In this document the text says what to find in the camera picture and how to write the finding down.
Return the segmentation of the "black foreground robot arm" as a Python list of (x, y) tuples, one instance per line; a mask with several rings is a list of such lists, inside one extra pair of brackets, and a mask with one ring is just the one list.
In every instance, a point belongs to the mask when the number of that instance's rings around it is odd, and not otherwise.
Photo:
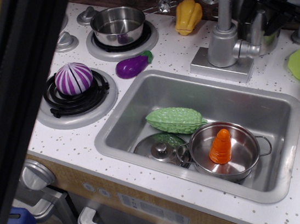
[(7, 224), (68, 0), (3, 0), (0, 224)]

